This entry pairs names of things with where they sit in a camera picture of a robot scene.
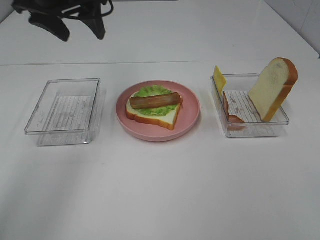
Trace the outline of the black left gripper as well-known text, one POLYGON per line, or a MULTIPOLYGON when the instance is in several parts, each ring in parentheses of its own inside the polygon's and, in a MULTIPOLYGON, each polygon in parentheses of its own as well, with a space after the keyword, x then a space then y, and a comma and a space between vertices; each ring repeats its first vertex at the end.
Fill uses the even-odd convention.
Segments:
POLYGON ((30 12, 29 23, 67 42, 70 31, 59 18, 80 19, 93 34, 103 40, 106 34, 101 6, 104 0, 14 0, 12 8, 21 14, 30 12))

